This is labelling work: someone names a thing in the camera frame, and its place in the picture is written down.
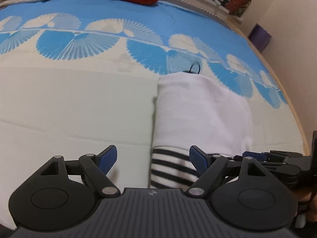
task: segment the mattress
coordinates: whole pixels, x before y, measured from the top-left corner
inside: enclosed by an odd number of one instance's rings
[[[110,144],[110,179],[148,187],[157,80],[200,66],[248,99],[257,152],[303,152],[287,101],[246,40],[205,15],[160,1],[49,0],[0,11],[0,223],[10,194],[54,155]]]

